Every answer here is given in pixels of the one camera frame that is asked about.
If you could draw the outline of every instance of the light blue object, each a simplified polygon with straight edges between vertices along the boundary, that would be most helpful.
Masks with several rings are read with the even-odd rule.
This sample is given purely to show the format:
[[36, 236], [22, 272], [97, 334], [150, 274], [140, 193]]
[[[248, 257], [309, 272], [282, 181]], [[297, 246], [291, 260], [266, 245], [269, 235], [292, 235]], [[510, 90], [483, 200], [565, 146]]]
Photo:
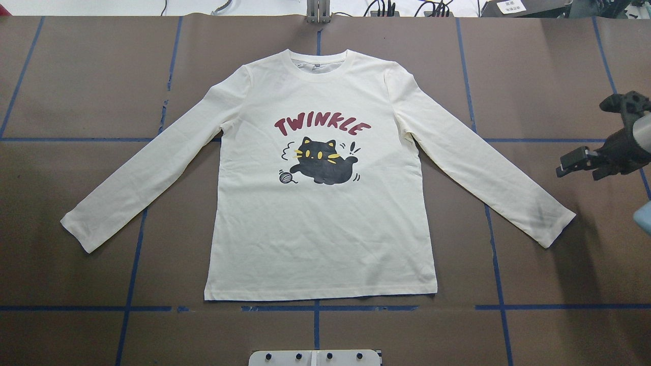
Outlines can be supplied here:
[[640, 225], [642, 230], [651, 235], [651, 201], [640, 207], [638, 211], [635, 211], [633, 220]]

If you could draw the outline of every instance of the shirt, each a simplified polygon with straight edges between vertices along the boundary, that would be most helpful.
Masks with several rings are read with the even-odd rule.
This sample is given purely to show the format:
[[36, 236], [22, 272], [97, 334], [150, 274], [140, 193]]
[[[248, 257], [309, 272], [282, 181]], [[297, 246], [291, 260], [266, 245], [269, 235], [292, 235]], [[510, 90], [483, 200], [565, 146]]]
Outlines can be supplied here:
[[435, 293], [416, 142], [543, 247], [575, 216], [398, 63], [285, 50], [211, 87], [61, 223], [92, 252], [219, 132], [205, 300]]

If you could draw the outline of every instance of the cat graphic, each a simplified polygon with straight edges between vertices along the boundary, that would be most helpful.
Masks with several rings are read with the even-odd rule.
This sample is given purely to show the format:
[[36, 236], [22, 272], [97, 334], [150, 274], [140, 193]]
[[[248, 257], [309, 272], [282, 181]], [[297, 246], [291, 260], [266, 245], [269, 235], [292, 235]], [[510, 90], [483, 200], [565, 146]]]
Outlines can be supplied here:
[[303, 138], [303, 144], [296, 151], [298, 164], [289, 169], [290, 173], [297, 171], [314, 178], [314, 183], [338, 184], [346, 182], [353, 174], [353, 164], [357, 163], [355, 156], [346, 159], [337, 154], [335, 140], [326, 143]]

